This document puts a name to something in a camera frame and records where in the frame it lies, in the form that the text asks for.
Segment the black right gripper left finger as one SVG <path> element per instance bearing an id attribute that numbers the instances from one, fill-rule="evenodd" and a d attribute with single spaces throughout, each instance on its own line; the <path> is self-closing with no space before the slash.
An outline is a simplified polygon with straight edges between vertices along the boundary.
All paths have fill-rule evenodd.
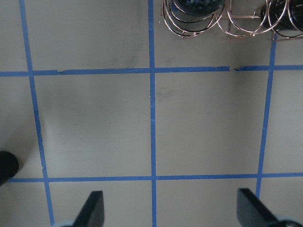
<path id="1" fill-rule="evenodd" d="M 103 227 L 105 222 L 102 191 L 92 191 L 77 215 L 72 227 Z"/>

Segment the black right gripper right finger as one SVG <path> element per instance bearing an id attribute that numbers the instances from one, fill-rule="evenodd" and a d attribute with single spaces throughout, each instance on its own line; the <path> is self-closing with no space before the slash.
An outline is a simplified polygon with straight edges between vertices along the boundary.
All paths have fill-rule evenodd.
<path id="1" fill-rule="evenodd" d="M 248 188 L 237 190 L 237 219 L 242 227 L 286 227 Z"/>

